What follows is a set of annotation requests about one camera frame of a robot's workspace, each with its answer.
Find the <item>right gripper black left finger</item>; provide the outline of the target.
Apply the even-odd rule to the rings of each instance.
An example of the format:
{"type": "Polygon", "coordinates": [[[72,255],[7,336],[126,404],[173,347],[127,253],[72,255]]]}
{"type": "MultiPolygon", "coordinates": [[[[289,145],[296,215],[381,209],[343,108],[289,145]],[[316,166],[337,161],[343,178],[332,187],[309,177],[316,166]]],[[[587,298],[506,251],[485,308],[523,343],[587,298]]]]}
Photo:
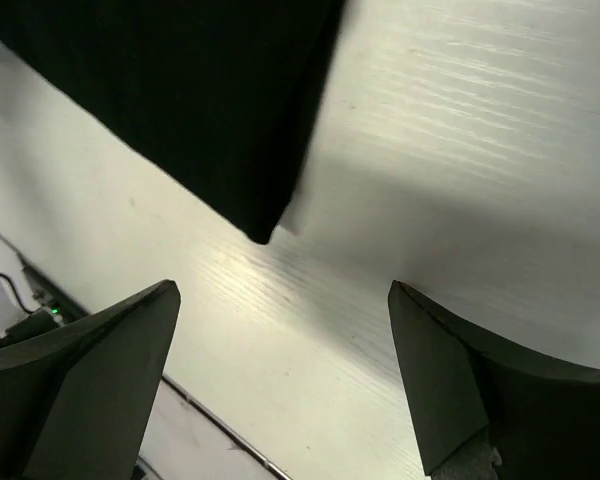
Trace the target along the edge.
{"type": "Polygon", "coordinates": [[[129,479],[181,296],[160,281],[0,347],[0,479],[129,479]]]}

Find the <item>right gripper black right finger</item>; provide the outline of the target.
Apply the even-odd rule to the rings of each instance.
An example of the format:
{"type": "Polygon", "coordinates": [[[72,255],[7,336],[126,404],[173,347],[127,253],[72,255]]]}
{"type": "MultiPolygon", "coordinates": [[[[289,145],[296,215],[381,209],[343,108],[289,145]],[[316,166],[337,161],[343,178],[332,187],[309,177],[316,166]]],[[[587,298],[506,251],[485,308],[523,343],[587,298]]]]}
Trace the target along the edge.
{"type": "Polygon", "coordinates": [[[600,479],[600,370],[492,333],[394,282],[393,340],[425,475],[600,479]]]}

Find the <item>black t-shirt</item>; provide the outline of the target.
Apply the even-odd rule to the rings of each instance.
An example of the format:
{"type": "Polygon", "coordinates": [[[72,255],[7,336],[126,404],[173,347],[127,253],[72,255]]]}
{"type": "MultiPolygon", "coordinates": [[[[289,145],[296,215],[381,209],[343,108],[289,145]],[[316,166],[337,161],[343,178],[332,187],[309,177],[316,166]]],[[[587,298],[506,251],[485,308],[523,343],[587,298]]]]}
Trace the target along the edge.
{"type": "Polygon", "coordinates": [[[296,189],[341,1],[0,1],[0,42],[253,242],[296,189]]]}

